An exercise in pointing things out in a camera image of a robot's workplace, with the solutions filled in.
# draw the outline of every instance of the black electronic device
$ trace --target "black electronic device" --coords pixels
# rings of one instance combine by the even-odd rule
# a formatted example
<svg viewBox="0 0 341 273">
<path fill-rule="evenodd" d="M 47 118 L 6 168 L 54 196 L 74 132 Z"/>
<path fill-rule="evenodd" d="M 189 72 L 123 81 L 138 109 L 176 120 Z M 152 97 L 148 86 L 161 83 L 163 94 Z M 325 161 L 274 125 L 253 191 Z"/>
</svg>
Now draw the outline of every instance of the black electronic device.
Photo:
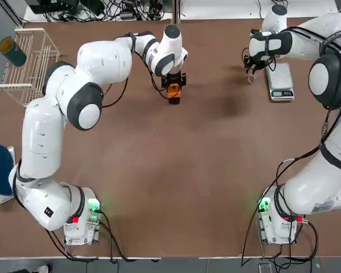
<svg viewBox="0 0 341 273">
<path fill-rule="evenodd" d="M 77 11 L 80 0 L 25 0 L 34 14 L 52 13 L 55 11 Z"/>
<path fill-rule="evenodd" d="M 80 0 L 82 5 L 87 7 L 94 15 L 99 16 L 105 13 L 105 6 L 101 0 Z"/>
</svg>

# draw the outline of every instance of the white metal plate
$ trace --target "white metal plate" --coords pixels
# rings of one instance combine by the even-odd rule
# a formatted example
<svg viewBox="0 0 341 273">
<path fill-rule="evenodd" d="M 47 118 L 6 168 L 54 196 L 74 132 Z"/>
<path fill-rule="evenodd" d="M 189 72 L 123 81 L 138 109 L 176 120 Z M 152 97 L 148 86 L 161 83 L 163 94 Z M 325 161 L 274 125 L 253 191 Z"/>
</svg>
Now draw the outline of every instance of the white metal plate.
<svg viewBox="0 0 341 273">
<path fill-rule="evenodd" d="M 267 67 L 269 88 L 271 90 L 290 90 L 293 88 L 292 75 L 290 74 L 289 64 L 277 63 L 275 70 Z"/>
</svg>

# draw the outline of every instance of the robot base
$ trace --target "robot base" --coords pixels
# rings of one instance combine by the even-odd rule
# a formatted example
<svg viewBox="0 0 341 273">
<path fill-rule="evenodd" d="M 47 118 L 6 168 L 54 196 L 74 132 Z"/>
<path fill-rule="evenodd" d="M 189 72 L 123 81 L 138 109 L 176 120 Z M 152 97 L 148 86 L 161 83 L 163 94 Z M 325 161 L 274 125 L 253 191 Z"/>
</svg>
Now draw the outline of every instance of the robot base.
<svg viewBox="0 0 341 273">
<path fill-rule="evenodd" d="M 85 194 L 85 207 L 77 223 L 65 224 L 65 243 L 69 246 L 98 245 L 100 236 L 101 214 L 90 211 L 91 202 L 97 202 L 101 209 L 101 204 L 96 199 L 94 192 L 89 188 L 82 188 Z"/>
<path fill-rule="evenodd" d="M 260 233 L 260 241 L 262 243 L 288 245 L 289 234 L 290 241 L 294 241 L 294 236 L 297 230 L 297 221 L 292 223 L 285 221 L 279 216 L 274 204 L 274 192 L 276 186 L 273 186 L 262 199 L 259 210 L 256 215 L 257 228 Z"/>
</svg>

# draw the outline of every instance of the shoe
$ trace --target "shoe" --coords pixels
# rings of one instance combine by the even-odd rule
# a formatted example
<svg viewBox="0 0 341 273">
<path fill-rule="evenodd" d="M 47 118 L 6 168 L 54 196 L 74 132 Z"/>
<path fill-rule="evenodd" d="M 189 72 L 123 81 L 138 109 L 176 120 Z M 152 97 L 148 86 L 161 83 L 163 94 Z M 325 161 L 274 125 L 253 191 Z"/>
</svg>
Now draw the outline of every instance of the shoe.
<svg viewBox="0 0 341 273">
<path fill-rule="evenodd" d="M 38 267 L 33 273 L 51 273 L 51 265 L 50 264 L 45 264 L 41 267 Z"/>
</svg>

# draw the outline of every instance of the green light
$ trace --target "green light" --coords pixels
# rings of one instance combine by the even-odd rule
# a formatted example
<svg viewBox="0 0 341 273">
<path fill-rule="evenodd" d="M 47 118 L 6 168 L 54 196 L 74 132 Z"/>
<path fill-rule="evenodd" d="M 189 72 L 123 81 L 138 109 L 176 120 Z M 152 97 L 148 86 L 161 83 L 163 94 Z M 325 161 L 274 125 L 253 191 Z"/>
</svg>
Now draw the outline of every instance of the green light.
<svg viewBox="0 0 341 273">
<path fill-rule="evenodd" d="M 100 209 L 100 202 L 95 198 L 89 199 L 89 210 L 94 211 L 98 209 Z"/>
<path fill-rule="evenodd" d="M 263 199 L 261 199 L 259 209 L 263 211 L 267 211 L 270 203 L 271 203 L 271 199 L 268 197 L 264 197 Z"/>
</svg>

